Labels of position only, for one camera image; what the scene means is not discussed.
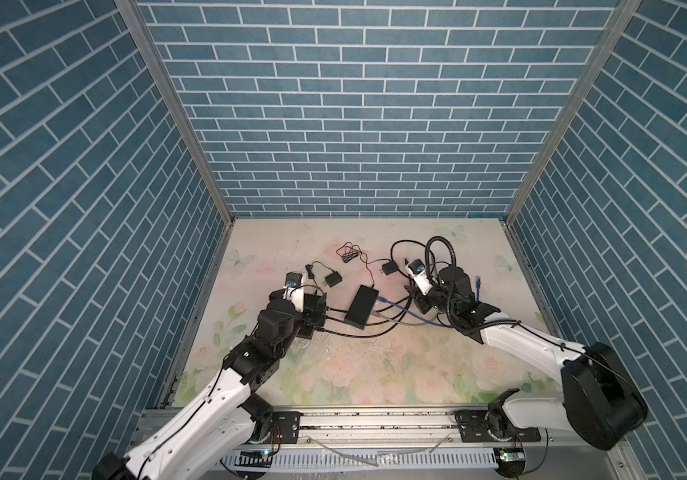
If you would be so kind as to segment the black network switch blue ports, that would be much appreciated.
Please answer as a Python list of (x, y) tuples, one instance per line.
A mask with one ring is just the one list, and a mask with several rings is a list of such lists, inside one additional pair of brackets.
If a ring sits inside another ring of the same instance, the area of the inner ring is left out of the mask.
[(303, 326), (297, 332), (297, 337), (300, 339), (311, 340), (313, 338), (314, 328), (311, 326)]

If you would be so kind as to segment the black ethernet cable gold plug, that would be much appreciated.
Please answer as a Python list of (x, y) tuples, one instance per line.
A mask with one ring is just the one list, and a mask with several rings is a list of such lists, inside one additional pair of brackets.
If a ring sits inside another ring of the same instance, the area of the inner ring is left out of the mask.
[[(384, 297), (377, 298), (377, 301), (387, 304), (387, 306), (381, 308), (381, 310), (373, 310), (371, 316), (381, 318), (381, 321), (367, 323), (365, 325), (365, 333), (355, 334), (355, 333), (345, 333), (330, 330), (329, 328), (324, 328), (321, 332), (336, 337), (349, 338), (349, 339), (375, 339), (381, 336), (385, 336), (391, 331), (395, 330), (397, 326), (407, 326), (407, 327), (419, 327), (419, 326), (441, 326), (440, 323), (427, 321), (420, 315), (411, 312), (411, 305), (413, 305), (413, 298), (410, 295), (403, 297), (395, 302), (387, 300)], [(417, 318), (419, 322), (409, 323), (405, 322), (405, 317), (413, 316)]]

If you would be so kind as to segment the black power adapter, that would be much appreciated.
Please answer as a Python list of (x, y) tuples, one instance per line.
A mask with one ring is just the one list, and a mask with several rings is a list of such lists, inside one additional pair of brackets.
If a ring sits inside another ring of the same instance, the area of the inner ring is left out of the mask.
[(324, 265), (323, 263), (321, 263), (319, 261), (313, 261), (309, 264), (306, 264), (304, 266), (304, 268), (306, 271), (307, 279), (311, 282), (311, 286), (314, 288), (314, 290), (316, 292), (323, 293), (324, 290), (322, 289), (322, 287), (320, 286), (320, 284), (316, 280), (316, 276), (315, 276), (314, 270), (313, 270), (313, 268), (315, 268), (315, 266), (321, 266), (323, 269), (328, 271), (327, 276), (325, 276), (325, 278), (323, 280), (323, 284), (326, 287), (337, 286), (337, 284), (339, 284), (342, 281), (342, 276), (340, 275), (340, 273), (338, 271)]
[(364, 252), (357, 244), (351, 242), (345, 242), (343, 246), (340, 246), (335, 250), (335, 253), (339, 256), (343, 263), (349, 263), (353, 260), (359, 260), (365, 264), (365, 269), (369, 272), (371, 276), (371, 286), (375, 286), (375, 272), (371, 269), (371, 264), (381, 263), (383, 264), (383, 274), (391, 275), (397, 270), (399, 266), (391, 260), (391, 258), (381, 258), (370, 260), (367, 252)]

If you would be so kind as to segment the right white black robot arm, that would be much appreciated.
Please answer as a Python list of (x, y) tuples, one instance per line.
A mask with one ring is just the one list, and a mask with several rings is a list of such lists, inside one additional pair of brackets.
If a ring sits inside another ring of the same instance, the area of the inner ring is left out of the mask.
[(567, 430), (587, 444), (609, 451), (649, 415), (643, 394), (615, 350), (597, 342), (581, 345), (539, 332), (477, 300), (469, 276), (449, 266), (431, 275), (415, 260), (407, 265), (407, 291), (421, 312), (435, 309), (457, 332), (503, 350), (559, 382), (561, 393), (533, 397), (509, 389), (489, 402), (489, 434), (507, 441), (531, 429)]

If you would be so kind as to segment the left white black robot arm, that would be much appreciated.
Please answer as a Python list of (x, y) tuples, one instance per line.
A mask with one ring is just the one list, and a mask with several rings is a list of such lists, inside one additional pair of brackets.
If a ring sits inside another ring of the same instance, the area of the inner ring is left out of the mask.
[(198, 479), (227, 453), (271, 426), (273, 407), (256, 390), (277, 372), (299, 332), (323, 326), (326, 296), (272, 292), (257, 324), (223, 359), (211, 382), (165, 426), (125, 456), (96, 464), (93, 479)]

